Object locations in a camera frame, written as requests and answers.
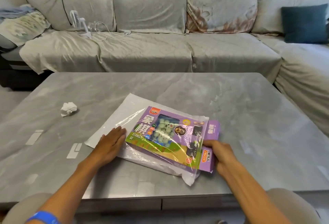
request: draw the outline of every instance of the blue blanket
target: blue blanket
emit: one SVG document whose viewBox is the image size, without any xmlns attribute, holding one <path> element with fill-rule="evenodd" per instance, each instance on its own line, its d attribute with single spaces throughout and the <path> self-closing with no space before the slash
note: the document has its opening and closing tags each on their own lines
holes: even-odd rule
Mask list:
<svg viewBox="0 0 329 224">
<path fill-rule="evenodd" d="M 19 18 L 27 13 L 32 13 L 34 11 L 35 9 L 33 7 L 27 5 L 19 7 L 0 8 L 0 23 L 2 23 L 4 19 Z"/>
</svg>

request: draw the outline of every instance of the dark teal pillow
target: dark teal pillow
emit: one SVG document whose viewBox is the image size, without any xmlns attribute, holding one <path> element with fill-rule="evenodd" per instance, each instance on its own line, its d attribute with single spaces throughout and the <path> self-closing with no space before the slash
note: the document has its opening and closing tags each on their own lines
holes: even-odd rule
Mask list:
<svg viewBox="0 0 329 224">
<path fill-rule="evenodd" d="M 327 4 L 282 7 L 282 25 L 286 43 L 327 44 Z"/>
</svg>

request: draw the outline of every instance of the coffee table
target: coffee table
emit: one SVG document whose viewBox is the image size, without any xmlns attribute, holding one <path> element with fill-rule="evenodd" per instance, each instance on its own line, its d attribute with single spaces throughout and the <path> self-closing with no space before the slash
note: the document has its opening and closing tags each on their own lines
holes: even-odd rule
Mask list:
<svg viewBox="0 0 329 224">
<path fill-rule="evenodd" d="M 329 192 L 329 139 L 260 74 L 62 72 L 0 124 L 2 206 L 54 193 L 92 151 L 84 142 L 129 93 L 219 120 L 220 139 L 264 189 Z M 63 103 L 71 101 L 78 112 L 61 117 Z M 37 141 L 26 145 L 39 130 Z M 76 158 L 67 159 L 69 153 Z M 80 211 L 236 205 L 216 173 L 201 173 L 189 187 L 179 177 L 122 159 L 99 171 L 83 199 Z"/>
</svg>

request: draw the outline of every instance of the wristband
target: wristband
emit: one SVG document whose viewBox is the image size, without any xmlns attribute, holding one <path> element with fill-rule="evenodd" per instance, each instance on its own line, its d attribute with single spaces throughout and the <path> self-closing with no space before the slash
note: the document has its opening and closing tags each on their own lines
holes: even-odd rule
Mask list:
<svg viewBox="0 0 329 224">
<path fill-rule="evenodd" d="M 36 212 L 32 217 L 30 217 L 26 222 L 31 220 L 38 220 L 45 224 L 60 224 L 57 217 L 46 211 Z"/>
</svg>

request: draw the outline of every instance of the hand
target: hand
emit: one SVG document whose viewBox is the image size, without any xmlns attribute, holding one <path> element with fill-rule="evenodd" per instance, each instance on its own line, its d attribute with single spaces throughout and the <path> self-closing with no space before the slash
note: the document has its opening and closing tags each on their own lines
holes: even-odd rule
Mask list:
<svg viewBox="0 0 329 224">
<path fill-rule="evenodd" d="M 119 153 L 126 139 L 126 129 L 113 128 L 107 135 L 102 135 L 95 149 L 88 156 L 99 167 L 111 162 Z"/>
<path fill-rule="evenodd" d="M 231 164 L 238 162 L 231 145 L 228 143 L 221 143 L 217 140 L 205 140 L 202 145 L 212 148 L 212 151 L 218 160 L 216 170 L 222 176 Z"/>
</svg>

